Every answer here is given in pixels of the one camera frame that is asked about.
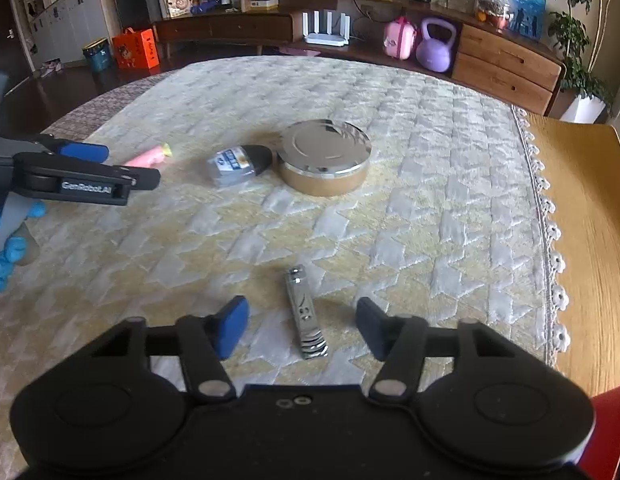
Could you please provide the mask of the blue gloved left hand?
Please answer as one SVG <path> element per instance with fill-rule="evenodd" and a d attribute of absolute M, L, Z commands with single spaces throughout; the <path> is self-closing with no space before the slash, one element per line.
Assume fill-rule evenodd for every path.
<path fill-rule="evenodd" d="M 43 202 L 37 200 L 32 204 L 27 219 L 42 218 L 46 214 L 46 207 Z M 0 292 L 7 287 L 8 278 L 14 273 L 14 267 L 23 259 L 35 258 L 30 255 L 30 240 L 34 240 L 28 225 L 23 221 L 18 230 L 15 230 L 11 237 L 6 240 L 4 250 L 0 252 Z"/>

